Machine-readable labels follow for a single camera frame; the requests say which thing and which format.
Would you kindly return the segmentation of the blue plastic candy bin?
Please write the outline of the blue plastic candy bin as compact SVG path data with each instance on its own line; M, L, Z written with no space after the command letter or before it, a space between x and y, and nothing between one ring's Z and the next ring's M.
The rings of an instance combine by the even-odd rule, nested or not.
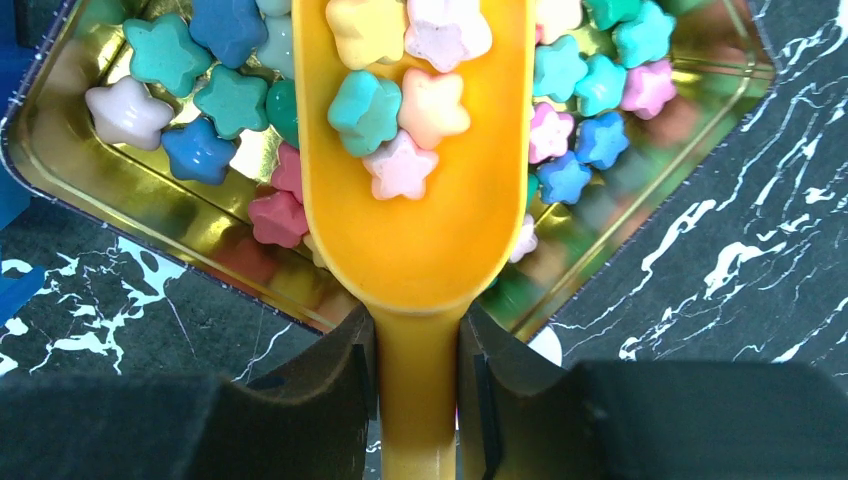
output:
M21 46L17 37L16 8L13 1L1 2L1 126L5 125L7 103L15 96L24 68L32 53ZM1 166L1 229L7 227L31 204L32 194ZM19 278L1 274L1 325L17 312L42 288L46 271L32 267Z

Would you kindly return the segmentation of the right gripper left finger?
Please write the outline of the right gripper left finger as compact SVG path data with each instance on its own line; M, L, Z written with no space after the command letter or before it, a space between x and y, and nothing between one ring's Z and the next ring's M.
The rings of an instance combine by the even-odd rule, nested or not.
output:
M364 308L245 385L220 375L12 376L5 479L359 479L376 415Z

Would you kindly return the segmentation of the square tin of star candies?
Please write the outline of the square tin of star candies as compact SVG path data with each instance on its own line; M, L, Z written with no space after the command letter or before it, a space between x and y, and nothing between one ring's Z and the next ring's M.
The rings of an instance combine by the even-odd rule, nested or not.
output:
M305 248L257 243L247 207L266 193L280 136L247 131L223 184L174 179L162 150L94 134L87 89L129 72L122 23L187 1L50 1L36 53L10 101L1 160L25 186L169 254L323 332L356 306ZM482 308L522 339L535 334L764 97L775 76L738 1L666 1L677 19L677 96L651 120L629 117L630 149L574 206L534 202L539 247L505 268Z

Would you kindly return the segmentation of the orange plastic scoop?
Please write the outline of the orange plastic scoop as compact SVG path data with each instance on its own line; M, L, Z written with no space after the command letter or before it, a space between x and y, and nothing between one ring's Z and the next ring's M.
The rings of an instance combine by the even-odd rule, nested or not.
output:
M327 113L347 75L325 3L293 5L305 210L329 270L375 324L386 479L452 479L460 321L505 266L526 208L535 5L485 1L492 49L458 72L468 132L445 140L420 200L373 197Z

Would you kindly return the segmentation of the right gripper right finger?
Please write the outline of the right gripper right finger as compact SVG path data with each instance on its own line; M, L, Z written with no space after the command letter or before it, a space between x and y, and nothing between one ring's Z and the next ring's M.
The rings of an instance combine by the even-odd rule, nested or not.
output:
M802 363L558 367L473 306L459 331L466 479L843 479L847 396Z

